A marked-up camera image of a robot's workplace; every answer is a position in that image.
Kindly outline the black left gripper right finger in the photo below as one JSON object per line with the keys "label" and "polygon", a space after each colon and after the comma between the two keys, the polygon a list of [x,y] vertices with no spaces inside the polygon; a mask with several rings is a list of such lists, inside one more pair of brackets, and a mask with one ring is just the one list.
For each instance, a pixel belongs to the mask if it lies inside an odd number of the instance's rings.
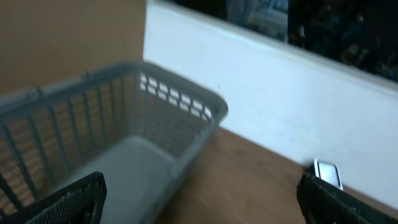
{"label": "black left gripper right finger", "polygon": [[396,218],[307,172],[298,183],[297,201],[306,224],[397,224]]}

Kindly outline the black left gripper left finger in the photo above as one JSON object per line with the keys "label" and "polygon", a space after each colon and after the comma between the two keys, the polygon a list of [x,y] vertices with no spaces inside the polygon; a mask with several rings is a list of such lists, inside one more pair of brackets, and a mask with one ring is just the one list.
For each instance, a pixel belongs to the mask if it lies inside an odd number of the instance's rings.
{"label": "black left gripper left finger", "polygon": [[102,172],[93,172],[28,207],[1,224],[99,224],[107,188]]}

